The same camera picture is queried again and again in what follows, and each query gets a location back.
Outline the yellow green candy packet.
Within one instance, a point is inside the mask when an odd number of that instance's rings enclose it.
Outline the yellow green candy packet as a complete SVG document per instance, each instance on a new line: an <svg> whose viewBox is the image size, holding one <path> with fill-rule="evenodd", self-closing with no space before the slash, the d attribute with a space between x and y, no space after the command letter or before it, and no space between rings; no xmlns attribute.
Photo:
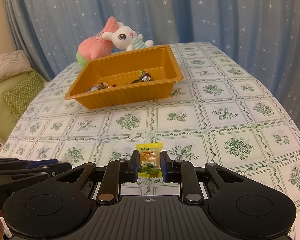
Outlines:
<svg viewBox="0 0 300 240"><path fill-rule="evenodd" d="M137 144L139 152L139 176L143 178L161 178L160 152L162 142Z"/></svg>

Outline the light green sofa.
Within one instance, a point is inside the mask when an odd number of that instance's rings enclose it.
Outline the light green sofa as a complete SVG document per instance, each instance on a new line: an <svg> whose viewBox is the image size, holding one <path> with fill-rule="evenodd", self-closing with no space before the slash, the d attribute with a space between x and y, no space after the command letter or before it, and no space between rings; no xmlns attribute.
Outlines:
<svg viewBox="0 0 300 240"><path fill-rule="evenodd" d="M8 137L12 133L17 124L17 120L10 113L10 110L3 100L1 94L24 81L28 75L29 73L24 73L11 77L7 80L0 81L0 137L4 141L7 141Z"/></svg>

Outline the green zigzag cushion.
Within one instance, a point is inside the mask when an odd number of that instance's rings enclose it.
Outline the green zigzag cushion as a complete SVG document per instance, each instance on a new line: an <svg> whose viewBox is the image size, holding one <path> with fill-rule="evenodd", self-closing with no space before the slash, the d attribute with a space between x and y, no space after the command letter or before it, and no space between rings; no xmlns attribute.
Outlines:
<svg viewBox="0 0 300 240"><path fill-rule="evenodd" d="M10 113L19 120L33 99L43 90L44 83L40 75L33 71L25 80L1 94Z"/></svg>

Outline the floral green white tablecloth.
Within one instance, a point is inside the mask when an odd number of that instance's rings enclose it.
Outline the floral green white tablecloth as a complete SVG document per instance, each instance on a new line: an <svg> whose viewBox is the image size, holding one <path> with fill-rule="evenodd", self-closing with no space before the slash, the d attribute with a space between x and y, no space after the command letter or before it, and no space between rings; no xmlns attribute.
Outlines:
<svg viewBox="0 0 300 240"><path fill-rule="evenodd" d="M209 43L171 49L183 80L168 98L89 110L65 94L72 63L36 96L1 157L59 159L72 166L128 159L137 144L162 142L172 159L222 165L288 195L300 239L300 131L286 110L230 57Z"/></svg>

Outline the dark red foil candy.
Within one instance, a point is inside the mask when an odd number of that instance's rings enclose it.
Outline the dark red foil candy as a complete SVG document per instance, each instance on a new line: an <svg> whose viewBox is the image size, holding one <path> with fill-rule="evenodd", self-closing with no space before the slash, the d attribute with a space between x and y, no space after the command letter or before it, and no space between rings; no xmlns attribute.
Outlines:
<svg viewBox="0 0 300 240"><path fill-rule="evenodd" d="M87 92L93 92L93 91L102 90L106 88L113 88L113 87L116 87L116 84L108 85L107 83L103 82L103 83L98 83L93 85L93 87L89 88Z"/></svg>

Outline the beige embroidered cushion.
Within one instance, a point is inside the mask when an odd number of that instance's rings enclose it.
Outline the beige embroidered cushion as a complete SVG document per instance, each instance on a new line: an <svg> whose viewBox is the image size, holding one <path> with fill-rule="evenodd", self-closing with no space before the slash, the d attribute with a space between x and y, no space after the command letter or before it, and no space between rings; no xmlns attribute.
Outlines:
<svg viewBox="0 0 300 240"><path fill-rule="evenodd" d="M30 61L23 50L0 54L0 82L32 71Z"/></svg>

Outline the orange plastic tray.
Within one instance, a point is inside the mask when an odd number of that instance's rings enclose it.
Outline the orange plastic tray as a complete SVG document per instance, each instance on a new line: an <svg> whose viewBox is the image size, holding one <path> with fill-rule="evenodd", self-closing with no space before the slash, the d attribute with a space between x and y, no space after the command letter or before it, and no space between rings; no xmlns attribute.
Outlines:
<svg viewBox="0 0 300 240"><path fill-rule="evenodd" d="M140 70L149 72L152 81L131 84L140 76ZM65 99L76 100L87 109L164 99L182 79L170 46L124 51L87 63ZM93 85L103 82L116 84L116 87L87 92Z"/></svg>

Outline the white bunny plush toy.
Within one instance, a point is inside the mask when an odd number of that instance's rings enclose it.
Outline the white bunny plush toy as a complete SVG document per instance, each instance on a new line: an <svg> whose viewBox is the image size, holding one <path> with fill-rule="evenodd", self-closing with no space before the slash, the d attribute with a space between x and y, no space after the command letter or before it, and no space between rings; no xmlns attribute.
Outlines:
<svg viewBox="0 0 300 240"><path fill-rule="evenodd" d="M104 32L102 38L111 41L119 50L138 50L154 46L152 40L143 41L143 35L138 34L134 29L118 22L118 29L115 32Z"/></svg>

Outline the blue star-pattern curtain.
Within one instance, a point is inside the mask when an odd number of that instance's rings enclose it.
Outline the blue star-pattern curtain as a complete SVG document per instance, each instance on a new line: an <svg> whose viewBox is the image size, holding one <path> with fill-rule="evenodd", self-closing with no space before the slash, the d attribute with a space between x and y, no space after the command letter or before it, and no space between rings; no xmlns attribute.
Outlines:
<svg viewBox="0 0 300 240"><path fill-rule="evenodd" d="M3 0L8 31L53 79L110 17L155 44L210 42L259 79L300 129L300 0Z"/></svg>

